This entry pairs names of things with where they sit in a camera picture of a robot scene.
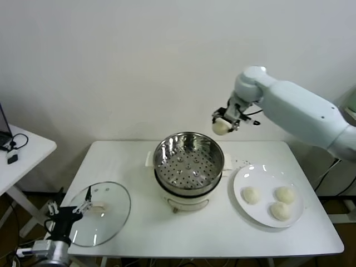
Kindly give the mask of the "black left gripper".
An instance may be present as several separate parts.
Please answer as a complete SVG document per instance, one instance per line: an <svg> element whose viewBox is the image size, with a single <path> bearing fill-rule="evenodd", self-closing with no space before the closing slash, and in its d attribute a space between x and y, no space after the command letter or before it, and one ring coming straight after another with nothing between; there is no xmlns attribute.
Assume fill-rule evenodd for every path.
<svg viewBox="0 0 356 267"><path fill-rule="evenodd" d="M87 188L84 202L77 206L60 207L55 201L48 202L48 211L52 216L51 220L54 222L54 228L51 231L51 240L62 241L68 246L71 245L70 232L75 222L82 219L84 214L91 206L91 186Z"/></svg>

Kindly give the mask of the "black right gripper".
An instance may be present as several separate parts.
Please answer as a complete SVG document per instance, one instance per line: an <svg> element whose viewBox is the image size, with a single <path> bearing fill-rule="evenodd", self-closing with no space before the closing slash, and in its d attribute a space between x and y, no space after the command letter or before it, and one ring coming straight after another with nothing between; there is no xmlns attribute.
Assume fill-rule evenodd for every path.
<svg viewBox="0 0 356 267"><path fill-rule="evenodd" d="M218 118L222 118L230 124L228 133L237 131L240 127L240 120L235 120L235 109L233 107L218 108L212 114L212 122L216 122Z"/></svg>

